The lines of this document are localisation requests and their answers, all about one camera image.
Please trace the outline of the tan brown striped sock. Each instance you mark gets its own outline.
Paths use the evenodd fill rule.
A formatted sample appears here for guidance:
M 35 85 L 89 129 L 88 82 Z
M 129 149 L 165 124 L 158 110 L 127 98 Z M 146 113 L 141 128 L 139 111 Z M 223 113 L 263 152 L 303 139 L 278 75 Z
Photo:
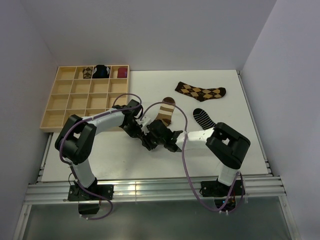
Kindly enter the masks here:
M 158 114 L 156 116 L 156 120 L 161 120 L 162 123 L 168 127 L 172 123 L 172 115 L 175 110 L 175 100 L 172 97 L 165 97 L 162 100 L 162 104 L 160 105 Z

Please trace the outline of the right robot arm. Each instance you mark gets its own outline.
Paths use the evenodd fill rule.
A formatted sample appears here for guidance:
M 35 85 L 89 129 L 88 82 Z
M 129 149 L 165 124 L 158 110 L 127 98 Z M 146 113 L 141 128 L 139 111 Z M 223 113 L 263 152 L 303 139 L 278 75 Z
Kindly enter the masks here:
M 187 150 L 209 150 L 222 164 L 216 189 L 222 195 L 234 188 L 234 179 L 251 146 L 250 140 L 224 122 L 206 130 L 172 131 L 161 120 L 142 127 L 143 145 L 150 151 L 163 146 L 172 153 Z

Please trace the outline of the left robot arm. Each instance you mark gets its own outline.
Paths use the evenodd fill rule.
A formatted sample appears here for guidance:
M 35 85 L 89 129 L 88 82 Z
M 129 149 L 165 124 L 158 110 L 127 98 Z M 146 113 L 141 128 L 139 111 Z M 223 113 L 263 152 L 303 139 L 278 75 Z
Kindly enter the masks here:
M 95 136 L 119 127 L 131 138 L 143 135 L 137 117 L 143 111 L 141 103 L 131 100 L 128 105 L 115 105 L 107 111 L 88 117 L 70 116 L 55 142 L 60 160 L 68 164 L 75 179 L 80 182 L 79 194 L 86 200 L 96 197 L 96 177 L 89 163 Z

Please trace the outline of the black white striped sock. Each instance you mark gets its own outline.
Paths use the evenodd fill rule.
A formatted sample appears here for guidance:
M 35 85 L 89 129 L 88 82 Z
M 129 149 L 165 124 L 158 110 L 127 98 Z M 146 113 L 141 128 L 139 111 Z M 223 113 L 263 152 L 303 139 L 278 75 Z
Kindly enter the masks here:
M 203 130 L 208 130 L 216 126 L 216 123 L 210 118 L 207 112 L 201 108 L 194 109 L 192 115 L 196 123 Z

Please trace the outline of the rolled red sock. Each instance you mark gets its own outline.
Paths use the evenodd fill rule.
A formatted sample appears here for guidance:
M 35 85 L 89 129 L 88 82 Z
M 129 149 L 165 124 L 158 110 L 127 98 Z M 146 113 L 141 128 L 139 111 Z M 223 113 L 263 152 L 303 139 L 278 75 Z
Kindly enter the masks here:
M 128 77 L 128 68 L 127 67 L 119 67 L 117 70 L 117 78 L 127 78 Z

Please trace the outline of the brown argyle sock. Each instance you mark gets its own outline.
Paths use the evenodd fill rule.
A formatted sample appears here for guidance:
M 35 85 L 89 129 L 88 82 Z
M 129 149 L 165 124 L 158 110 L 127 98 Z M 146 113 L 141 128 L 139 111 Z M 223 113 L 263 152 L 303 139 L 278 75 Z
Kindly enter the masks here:
M 177 84 L 174 90 L 182 95 L 191 97 L 199 102 L 221 99 L 227 93 L 227 90 L 224 87 L 201 88 L 192 86 L 181 81 Z

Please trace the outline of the rolled black blue sock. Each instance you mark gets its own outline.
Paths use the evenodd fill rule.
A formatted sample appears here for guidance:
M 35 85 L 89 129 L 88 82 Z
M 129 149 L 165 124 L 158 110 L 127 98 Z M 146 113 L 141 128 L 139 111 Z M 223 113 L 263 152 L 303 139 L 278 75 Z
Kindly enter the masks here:
M 94 67 L 92 78 L 93 79 L 107 79 L 110 76 L 111 69 L 106 65 L 96 65 Z

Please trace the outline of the wooden compartment tray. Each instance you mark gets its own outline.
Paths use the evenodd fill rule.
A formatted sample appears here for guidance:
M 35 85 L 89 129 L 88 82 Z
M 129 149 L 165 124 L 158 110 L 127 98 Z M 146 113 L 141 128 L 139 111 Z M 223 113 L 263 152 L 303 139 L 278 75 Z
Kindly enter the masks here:
M 110 68 L 109 78 L 92 78 L 92 74 L 90 79 L 83 79 L 83 68 L 94 71 L 95 66 L 58 67 L 40 125 L 43 132 L 60 132 L 72 115 L 90 117 L 128 103 L 129 65 L 105 64 Z M 120 67 L 127 68 L 127 78 L 117 78 Z

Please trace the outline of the rolled argyle sock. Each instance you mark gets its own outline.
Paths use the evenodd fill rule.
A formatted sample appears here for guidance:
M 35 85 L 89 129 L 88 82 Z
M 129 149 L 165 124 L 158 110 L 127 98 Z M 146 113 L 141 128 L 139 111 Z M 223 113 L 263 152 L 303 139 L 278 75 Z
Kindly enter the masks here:
M 82 69 L 82 78 L 90 79 L 93 74 L 93 68 L 91 66 L 86 66 Z

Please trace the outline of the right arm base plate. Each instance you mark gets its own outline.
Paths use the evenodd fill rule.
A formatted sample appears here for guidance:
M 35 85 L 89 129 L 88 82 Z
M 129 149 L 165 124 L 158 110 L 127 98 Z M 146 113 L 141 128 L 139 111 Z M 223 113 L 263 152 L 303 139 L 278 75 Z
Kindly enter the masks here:
M 199 193 L 205 198 L 213 197 L 216 208 L 219 209 L 225 203 L 225 199 L 230 190 L 229 186 L 226 186 L 217 180 L 201 181 L 200 185 L 201 188 Z M 241 180 L 236 180 L 230 197 L 221 211 L 229 212 L 234 210 L 237 206 L 236 197 L 241 197 L 242 194 L 243 196 L 246 194 L 245 188 L 243 187 Z

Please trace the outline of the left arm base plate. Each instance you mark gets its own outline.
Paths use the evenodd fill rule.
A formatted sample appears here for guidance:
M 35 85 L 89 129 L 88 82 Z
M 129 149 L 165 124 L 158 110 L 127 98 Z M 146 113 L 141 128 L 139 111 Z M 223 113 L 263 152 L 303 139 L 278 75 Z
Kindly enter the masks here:
M 92 216 L 98 213 L 102 201 L 113 199 L 113 193 L 114 185 L 112 184 L 98 184 L 91 190 L 84 190 L 74 183 L 69 187 L 67 201 L 78 202 L 80 215 Z

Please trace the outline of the aluminium rail frame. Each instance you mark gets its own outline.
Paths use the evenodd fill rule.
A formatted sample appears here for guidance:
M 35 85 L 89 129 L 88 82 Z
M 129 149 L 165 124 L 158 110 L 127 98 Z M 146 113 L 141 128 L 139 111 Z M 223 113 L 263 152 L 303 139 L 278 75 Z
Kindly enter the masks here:
M 225 88 L 219 99 L 200 102 L 175 91 L 179 82 L 194 87 Z M 176 102 L 173 130 L 197 131 L 194 108 L 207 111 L 250 140 L 240 172 L 245 197 L 230 213 L 210 212 L 200 203 L 202 181 L 215 180 L 222 163 L 209 150 L 172 153 L 159 146 L 148 151 L 123 130 L 96 136 L 89 157 L 100 185 L 114 185 L 103 201 L 100 220 L 79 216 L 67 200 L 69 168 L 59 160 L 52 134 L 43 156 L 41 181 L 28 186 L 14 239 L 30 240 L 299 240 L 284 184 L 271 172 L 236 70 L 132 71 L 129 92 L 154 118 L 155 102 Z

